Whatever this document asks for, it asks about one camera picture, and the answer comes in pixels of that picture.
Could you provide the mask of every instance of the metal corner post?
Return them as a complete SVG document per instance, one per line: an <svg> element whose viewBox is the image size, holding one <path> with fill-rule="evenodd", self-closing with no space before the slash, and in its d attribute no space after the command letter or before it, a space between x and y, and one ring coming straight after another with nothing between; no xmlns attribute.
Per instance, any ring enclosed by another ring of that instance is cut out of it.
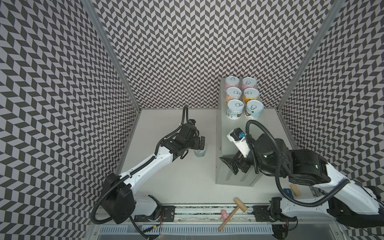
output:
<svg viewBox="0 0 384 240"><path fill-rule="evenodd" d="M112 49L112 46L111 46L111 43L107 37L107 34L105 33L103 26L101 25L99 16L97 15L95 8L93 7L92 0L81 0L81 2L83 3L84 9L88 13L88 17L89 17L90 21L92 22L97 34L99 35L99 38L100 38L101 42L103 43L105 50L106 50L108 56L110 57L112 64L115 67L119 78L121 79L121 83L123 84L125 90L127 91L129 98L132 101L133 107L135 108L136 112L140 112L139 104L137 103L135 95L133 94L132 89L129 86L128 79L126 78L126 76L124 74L124 71L120 65L120 62L119 62L118 58L116 57L115 52Z"/></svg>
<svg viewBox="0 0 384 240"><path fill-rule="evenodd" d="M345 3L345 0L335 0L333 2L331 9L329 10L327 16L325 17L323 24L321 25L319 31L317 32L317 35L313 39L312 44L310 45L306 55L304 56L302 62L299 65L299 68L297 69L291 82L289 83L287 90L285 91L280 102L277 104L277 111L280 112L280 110L284 107L284 105L288 101L289 97L291 96L291 93L295 89L296 85L299 83L301 76L303 75L304 71L308 67L312 57L315 55L322 40L327 35L329 28L331 27L332 23L335 21L340 10L344 6L344 3Z"/></svg>

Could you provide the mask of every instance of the can lid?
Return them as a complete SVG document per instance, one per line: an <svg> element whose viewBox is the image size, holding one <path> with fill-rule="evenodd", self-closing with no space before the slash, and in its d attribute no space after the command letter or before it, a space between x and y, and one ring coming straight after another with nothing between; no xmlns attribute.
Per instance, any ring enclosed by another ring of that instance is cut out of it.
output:
<svg viewBox="0 0 384 240"><path fill-rule="evenodd" d="M254 86L257 84L257 80L255 78L246 77L243 78L243 84L248 86Z"/></svg>
<svg viewBox="0 0 384 240"><path fill-rule="evenodd" d="M249 108L251 111L258 112L264 109L264 105L258 100L249 100L247 103L247 108Z"/></svg>
<svg viewBox="0 0 384 240"><path fill-rule="evenodd" d="M237 98L241 96L241 90L237 87L230 87L227 89L227 94L231 97Z"/></svg>
<svg viewBox="0 0 384 240"><path fill-rule="evenodd" d="M244 96L249 98L257 98L260 96L260 92L255 88L246 88L244 90Z"/></svg>
<svg viewBox="0 0 384 240"><path fill-rule="evenodd" d="M233 111L242 111L244 108L244 103L237 99L229 100L228 108Z"/></svg>
<svg viewBox="0 0 384 240"><path fill-rule="evenodd" d="M230 85L236 85L240 82L240 79L238 79L235 76L229 76L225 79L225 82L230 84Z"/></svg>

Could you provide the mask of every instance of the blue object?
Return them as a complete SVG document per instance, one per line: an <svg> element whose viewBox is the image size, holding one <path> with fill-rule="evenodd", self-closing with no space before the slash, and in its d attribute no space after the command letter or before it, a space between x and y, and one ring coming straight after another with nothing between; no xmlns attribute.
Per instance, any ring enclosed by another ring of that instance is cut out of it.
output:
<svg viewBox="0 0 384 240"><path fill-rule="evenodd" d="M290 196L291 198L293 198L292 190L291 190L290 188L284 188L283 191L284 191L288 196Z"/></svg>

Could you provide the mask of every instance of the chevron pattern wallpaper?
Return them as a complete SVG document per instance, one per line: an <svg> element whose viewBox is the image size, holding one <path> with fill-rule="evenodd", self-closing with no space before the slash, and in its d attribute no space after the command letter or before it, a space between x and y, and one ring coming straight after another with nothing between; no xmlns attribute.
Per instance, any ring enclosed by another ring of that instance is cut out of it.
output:
<svg viewBox="0 0 384 240"><path fill-rule="evenodd" d="M299 147L384 199L384 2L348 0L283 109ZM368 229L383 234L384 228ZM348 229L351 239L384 239Z"/></svg>
<svg viewBox="0 0 384 240"><path fill-rule="evenodd" d="M133 120L79 0L0 1L0 239L80 238Z"/></svg>
<svg viewBox="0 0 384 240"><path fill-rule="evenodd" d="M333 0L93 0L143 108L217 107L220 78L276 106Z"/></svg>

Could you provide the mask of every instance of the wooden block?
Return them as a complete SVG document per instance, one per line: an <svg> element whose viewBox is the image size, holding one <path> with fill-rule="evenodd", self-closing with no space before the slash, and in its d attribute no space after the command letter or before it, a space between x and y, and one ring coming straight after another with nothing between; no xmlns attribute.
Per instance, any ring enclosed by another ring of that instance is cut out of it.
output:
<svg viewBox="0 0 384 240"><path fill-rule="evenodd" d="M301 192L300 192L299 188L297 187L297 184L291 184L291 185L289 185L289 187L291 188L292 193L296 197L300 197L301 196Z"/></svg>

